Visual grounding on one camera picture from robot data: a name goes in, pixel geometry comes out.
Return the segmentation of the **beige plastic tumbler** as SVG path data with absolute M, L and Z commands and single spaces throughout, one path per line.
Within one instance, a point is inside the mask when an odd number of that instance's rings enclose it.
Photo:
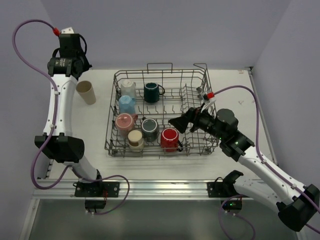
M 95 91 L 90 81 L 79 81 L 76 86 L 76 91 L 87 105 L 96 103 Z

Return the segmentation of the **pink ghost pattern mug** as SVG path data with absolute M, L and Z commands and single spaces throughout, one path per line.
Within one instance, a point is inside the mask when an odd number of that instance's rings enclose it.
M 136 113 L 121 113 L 116 117 L 115 126 L 123 138 L 126 138 L 129 132 L 135 129 L 137 119 L 138 115 Z

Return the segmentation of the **light blue faceted mug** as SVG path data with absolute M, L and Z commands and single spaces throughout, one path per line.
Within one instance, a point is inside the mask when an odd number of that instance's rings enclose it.
M 135 114 L 135 104 L 136 100 L 129 95 L 123 95 L 118 100 L 119 105 L 119 113 L 128 113 L 128 114 Z

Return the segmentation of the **white faceted ceramic mug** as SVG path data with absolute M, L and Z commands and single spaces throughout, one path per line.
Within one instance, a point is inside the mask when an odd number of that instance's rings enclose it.
M 122 96 L 129 96 L 133 99 L 137 98 L 136 83 L 129 79 L 124 79 L 120 84 Z

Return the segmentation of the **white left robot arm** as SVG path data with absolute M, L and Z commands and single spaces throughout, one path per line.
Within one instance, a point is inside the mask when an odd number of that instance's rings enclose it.
M 59 48 L 47 64 L 50 80 L 50 100 L 47 122 L 35 145 L 49 159 L 71 168 L 82 182 L 95 181 L 99 171 L 85 156 L 85 143 L 73 136 L 72 105 L 78 80 L 92 65 L 86 53 L 83 36 L 71 28 L 58 36 Z

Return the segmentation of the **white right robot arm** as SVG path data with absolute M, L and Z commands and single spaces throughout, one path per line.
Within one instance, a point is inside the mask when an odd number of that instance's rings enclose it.
M 268 206 L 289 229 L 301 231 L 319 212 L 320 190 L 294 179 L 262 155 L 258 145 L 238 130 L 239 121 L 230 109 L 222 108 L 212 116 L 207 110 L 191 107 L 169 123 L 180 133 L 192 124 L 191 132 L 200 129 L 218 138 L 227 157 L 251 170 L 266 184 L 246 183 L 243 177 L 238 177 L 233 182 L 234 190 Z

